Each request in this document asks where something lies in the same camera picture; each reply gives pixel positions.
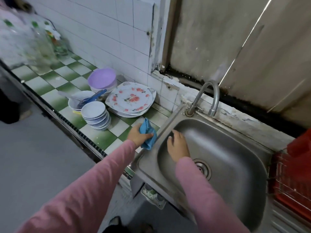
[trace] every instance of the hand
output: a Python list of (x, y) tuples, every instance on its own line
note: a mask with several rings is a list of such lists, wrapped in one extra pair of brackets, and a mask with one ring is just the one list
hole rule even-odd
[(130, 130), (128, 136), (127, 136), (127, 139), (128, 140), (131, 140), (135, 143), (136, 145), (136, 148), (140, 147), (144, 142), (145, 140), (153, 137), (153, 133), (149, 133), (149, 134), (141, 134), (139, 132), (139, 128), (142, 124), (139, 123), (137, 124), (136, 126), (132, 127), (132, 129)]
[(176, 130), (174, 133), (174, 144), (171, 136), (167, 139), (167, 151), (175, 162), (178, 162), (182, 157), (190, 157), (188, 145), (183, 134)]

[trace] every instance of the purple bowl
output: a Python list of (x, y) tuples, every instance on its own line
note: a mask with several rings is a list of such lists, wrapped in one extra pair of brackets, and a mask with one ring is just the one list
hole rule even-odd
[(97, 69), (87, 79), (90, 87), (95, 89), (106, 89), (112, 86), (116, 80), (116, 73), (113, 69)]

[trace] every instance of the pink sleeve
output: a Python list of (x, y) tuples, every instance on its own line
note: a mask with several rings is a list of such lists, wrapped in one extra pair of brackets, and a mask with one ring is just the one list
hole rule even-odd
[(176, 164), (176, 177), (183, 187), (200, 232), (249, 233), (238, 217), (227, 207), (191, 158)]
[(123, 144), (35, 213), (18, 233), (96, 233), (135, 144)]

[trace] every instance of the left hand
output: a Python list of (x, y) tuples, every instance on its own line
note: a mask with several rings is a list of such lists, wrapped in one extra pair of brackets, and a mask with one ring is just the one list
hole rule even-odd
[(127, 136), (128, 140), (131, 140), (135, 143), (136, 148), (140, 147), (145, 142), (145, 140), (153, 137), (153, 133), (141, 134), (139, 132), (139, 128), (141, 125), (142, 124), (139, 123), (136, 126), (132, 127), (132, 129), (130, 130), (130, 132)]

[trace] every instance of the sink drain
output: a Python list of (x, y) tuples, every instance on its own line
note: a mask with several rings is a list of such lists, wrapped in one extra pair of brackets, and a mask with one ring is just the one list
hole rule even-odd
[(201, 159), (194, 159), (193, 161), (198, 169), (201, 171), (201, 173), (206, 177), (206, 179), (210, 180), (212, 177), (212, 171), (210, 166)]

